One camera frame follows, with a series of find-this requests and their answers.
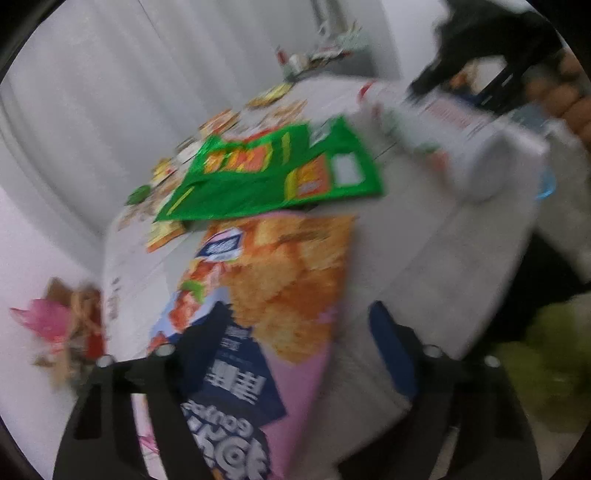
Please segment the pink snack bag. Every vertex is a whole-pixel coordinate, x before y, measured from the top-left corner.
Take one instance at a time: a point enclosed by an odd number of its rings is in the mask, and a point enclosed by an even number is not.
[[[353,217],[213,222],[151,332],[174,343],[217,301],[232,318],[198,391],[182,404],[216,479],[274,480],[322,381]]]
[[[13,318],[49,343],[63,343],[70,328],[70,309],[46,299],[32,300],[29,310],[10,309]]]

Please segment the orange label on green bag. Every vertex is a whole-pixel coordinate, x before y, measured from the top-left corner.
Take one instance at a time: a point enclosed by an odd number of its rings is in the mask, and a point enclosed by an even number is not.
[[[213,173],[218,171],[222,166],[223,159],[226,157],[225,152],[213,152],[205,161],[204,165],[204,172],[205,173]]]
[[[327,193],[329,190],[330,176],[324,155],[291,171],[285,179],[287,200],[313,197]]]
[[[228,163],[223,169],[249,173],[263,171],[269,166],[271,154],[271,144],[259,145],[250,149],[238,148],[230,153]]]

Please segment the metal rivet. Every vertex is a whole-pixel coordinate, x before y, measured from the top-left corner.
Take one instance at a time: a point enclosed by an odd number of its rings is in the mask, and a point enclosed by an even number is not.
[[[160,345],[156,349],[156,352],[155,353],[158,356],[169,356],[169,355],[172,355],[174,353],[174,345],[172,343],[165,343],[163,345]]]
[[[105,368],[115,363],[115,357],[113,355],[103,355],[96,361],[96,366],[99,368]]]
[[[441,358],[443,356],[443,352],[441,349],[436,345],[427,345],[423,348],[423,353],[431,358]]]
[[[484,363],[487,367],[491,368],[499,368],[501,366],[501,361],[492,355],[487,355],[484,357]]]

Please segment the white container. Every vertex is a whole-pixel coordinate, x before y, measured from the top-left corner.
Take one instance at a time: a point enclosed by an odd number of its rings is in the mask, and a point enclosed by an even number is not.
[[[365,85],[359,101],[384,133],[426,156],[462,198],[486,200],[506,184],[515,149],[490,115],[441,92],[412,100],[384,82]]]
[[[305,55],[294,53],[289,61],[291,71],[294,75],[299,75],[308,68],[308,58]]]

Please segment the red cap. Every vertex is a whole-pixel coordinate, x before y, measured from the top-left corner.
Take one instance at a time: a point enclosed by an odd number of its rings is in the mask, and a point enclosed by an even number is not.
[[[361,90],[359,91],[358,95],[357,95],[357,101],[360,102],[361,100],[363,100],[363,97],[365,96],[365,93],[371,88],[371,86],[375,83],[375,80],[372,80],[371,82],[366,83],[365,85],[363,85],[363,87],[361,88]]]

